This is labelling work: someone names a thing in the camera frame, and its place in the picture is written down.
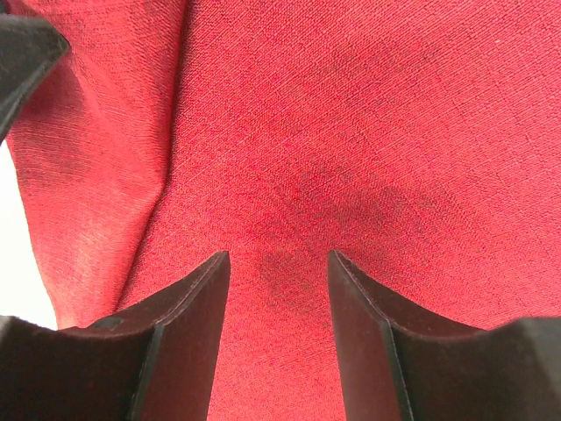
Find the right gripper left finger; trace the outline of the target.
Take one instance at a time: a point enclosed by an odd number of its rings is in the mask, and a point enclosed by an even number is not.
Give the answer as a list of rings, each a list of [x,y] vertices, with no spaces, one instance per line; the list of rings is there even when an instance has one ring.
[[[2,419],[204,420],[230,277],[219,252],[85,328],[2,317]]]

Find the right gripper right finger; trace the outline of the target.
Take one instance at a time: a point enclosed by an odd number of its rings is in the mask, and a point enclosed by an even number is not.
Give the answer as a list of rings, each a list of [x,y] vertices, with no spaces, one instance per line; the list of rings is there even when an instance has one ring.
[[[339,252],[328,258],[350,420],[557,420],[560,321],[482,330],[426,310]]]

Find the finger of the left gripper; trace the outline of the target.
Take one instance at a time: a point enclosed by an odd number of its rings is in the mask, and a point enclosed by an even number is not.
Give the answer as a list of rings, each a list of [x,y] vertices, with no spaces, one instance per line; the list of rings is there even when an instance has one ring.
[[[43,18],[1,15],[1,135],[67,53],[69,43]]]

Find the dark red cloth napkin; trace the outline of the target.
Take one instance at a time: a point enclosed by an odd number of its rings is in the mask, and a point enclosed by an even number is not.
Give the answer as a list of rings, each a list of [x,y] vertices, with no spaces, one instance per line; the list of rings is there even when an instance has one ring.
[[[340,420],[337,249],[448,318],[560,312],[557,1],[12,1],[71,48],[8,136],[59,327],[213,253],[212,420]]]

